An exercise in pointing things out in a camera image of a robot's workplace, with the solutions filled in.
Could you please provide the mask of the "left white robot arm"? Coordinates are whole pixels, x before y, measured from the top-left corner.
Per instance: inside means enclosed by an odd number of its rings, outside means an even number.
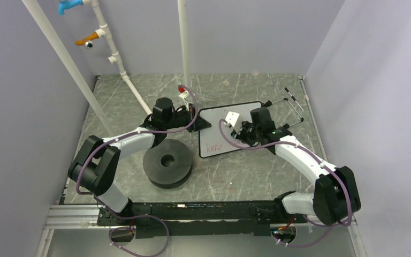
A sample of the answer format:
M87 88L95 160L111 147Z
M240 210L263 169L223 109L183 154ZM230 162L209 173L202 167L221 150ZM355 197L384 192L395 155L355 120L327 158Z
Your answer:
M169 133L192 133L209 127L192 104L175 108L170 98L159 98L152 113L133 131L111 138L89 136L71 163L68 177L111 209L116 223L127 224L133 215L133 202L114 184L119 160L158 146Z

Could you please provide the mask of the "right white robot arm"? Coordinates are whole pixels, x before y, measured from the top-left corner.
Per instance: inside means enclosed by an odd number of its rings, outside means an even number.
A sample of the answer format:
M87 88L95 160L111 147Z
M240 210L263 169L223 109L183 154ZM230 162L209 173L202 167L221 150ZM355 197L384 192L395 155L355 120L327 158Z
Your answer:
M293 215L312 215L326 225L350 224L352 215L361 209L353 171L337 167L304 146L287 128L276 127L266 107L250 111L247 121L237 112L228 112L225 126L232 129L233 141L244 149L267 149L286 160L312 184L312 193L295 191L276 197L273 208L276 220L287 222Z

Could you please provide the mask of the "black framed whiteboard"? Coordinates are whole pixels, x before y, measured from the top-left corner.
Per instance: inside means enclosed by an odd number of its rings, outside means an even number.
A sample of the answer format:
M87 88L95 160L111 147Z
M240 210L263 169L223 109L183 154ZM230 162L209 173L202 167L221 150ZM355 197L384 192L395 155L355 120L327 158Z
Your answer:
M208 158L239 150L223 138L219 131L219 120L232 111L239 113L243 120L251 121L250 111L261 106L262 102L252 101L201 109L200 117L209 122L211 127L199 132L199 157Z

